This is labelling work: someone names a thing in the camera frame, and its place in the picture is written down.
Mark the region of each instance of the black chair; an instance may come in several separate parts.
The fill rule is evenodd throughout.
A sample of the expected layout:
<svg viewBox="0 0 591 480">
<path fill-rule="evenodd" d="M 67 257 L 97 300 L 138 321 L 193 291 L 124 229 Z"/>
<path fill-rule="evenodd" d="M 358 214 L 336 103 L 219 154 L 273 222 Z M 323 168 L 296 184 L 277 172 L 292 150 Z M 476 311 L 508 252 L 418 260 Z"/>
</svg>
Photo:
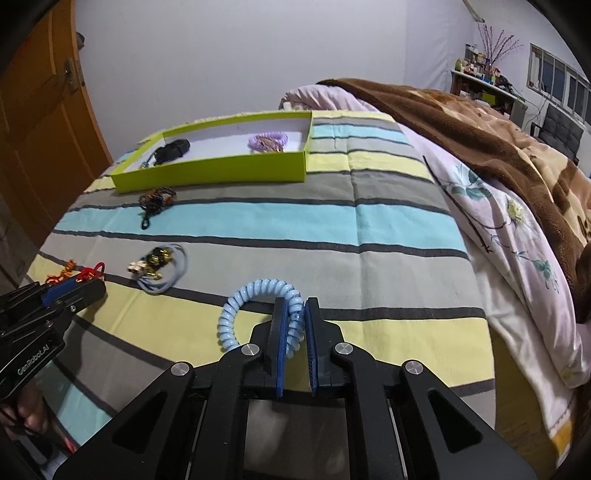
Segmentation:
<svg viewBox="0 0 591 480">
<path fill-rule="evenodd" d="M 537 137 L 536 127 L 540 129 Z M 553 105 L 548 105 L 543 126 L 531 123 L 530 135 L 566 155 L 575 164 L 579 163 L 577 152 L 581 145 L 583 129 Z"/>
</svg>

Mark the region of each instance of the floor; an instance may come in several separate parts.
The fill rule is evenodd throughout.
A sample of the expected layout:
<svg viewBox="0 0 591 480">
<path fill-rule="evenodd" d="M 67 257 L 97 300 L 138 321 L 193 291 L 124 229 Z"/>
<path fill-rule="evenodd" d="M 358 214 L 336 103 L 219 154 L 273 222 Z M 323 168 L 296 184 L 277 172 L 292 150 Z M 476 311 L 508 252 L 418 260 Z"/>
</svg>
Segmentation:
<svg viewBox="0 0 591 480">
<path fill-rule="evenodd" d="M 20 285 L 37 251 L 0 196 L 0 295 Z"/>
</svg>

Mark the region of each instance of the blue gripper pad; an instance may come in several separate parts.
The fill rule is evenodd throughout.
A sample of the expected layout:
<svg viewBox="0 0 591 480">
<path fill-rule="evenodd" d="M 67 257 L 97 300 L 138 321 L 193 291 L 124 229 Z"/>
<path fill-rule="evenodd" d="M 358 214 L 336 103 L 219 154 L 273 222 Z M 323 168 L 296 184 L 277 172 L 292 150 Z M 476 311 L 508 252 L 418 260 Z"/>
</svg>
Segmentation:
<svg viewBox="0 0 591 480">
<path fill-rule="evenodd" d="M 281 312 L 281 328 L 279 330 L 279 345 L 277 348 L 277 383 L 275 384 L 277 398 L 283 396 L 285 364 L 287 363 L 287 330 L 289 321 L 288 302 L 285 301 L 283 303 L 283 311 Z"/>
<path fill-rule="evenodd" d="M 47 290 L 45 295 L 41 296 L 41 304 L 44 307 L 50 307 L 58 298 L 73 290 L 76 287 L 77 276 L 70 277 Z"/>
<path fill-rule="evenodd" d="M 308 350 L 308 376 L 310 378 L 310 388 L 312 395 L 318 391 L 318 353 L 316 352 L 316 338 L 314 337 L 314 324 L 308 308 L 308 302 L 301 311 L 304 316 L 304 326 L 306 328 L 306 349 Z"/>
</svg>

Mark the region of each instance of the window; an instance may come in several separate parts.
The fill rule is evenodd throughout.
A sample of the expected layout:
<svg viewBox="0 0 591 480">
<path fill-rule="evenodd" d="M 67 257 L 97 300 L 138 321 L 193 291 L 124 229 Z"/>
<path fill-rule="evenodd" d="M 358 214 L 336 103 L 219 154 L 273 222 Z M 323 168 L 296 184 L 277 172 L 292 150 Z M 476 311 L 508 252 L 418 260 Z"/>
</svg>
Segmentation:
<svg viewBox="0 0 591 480">
<path fill-rule="evenodd" d="M 591 95 L 587 79 L 551 53 L 531 46 L 528 87 L 591 129 Z"/>
</svg>

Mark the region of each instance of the lime green box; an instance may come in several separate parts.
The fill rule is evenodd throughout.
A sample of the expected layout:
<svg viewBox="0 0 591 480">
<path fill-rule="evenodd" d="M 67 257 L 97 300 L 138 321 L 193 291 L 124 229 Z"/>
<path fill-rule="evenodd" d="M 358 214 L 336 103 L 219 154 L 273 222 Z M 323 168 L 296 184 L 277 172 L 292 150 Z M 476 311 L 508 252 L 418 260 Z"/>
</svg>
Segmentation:
<svg viewBox="0 0 591 480">
<path fill-rule="evenodd" d="M 283 152 L 252 153 L 248 139 L 285 132 Z M 204 183 L 304 181 L 311 112 L 266 112 L 196 121 L 150 135 L 111 174 L 118 193 Z M 173 162 L 140 168 L 158 147 L 185 138 L 189 151 Z"/>
</svg>

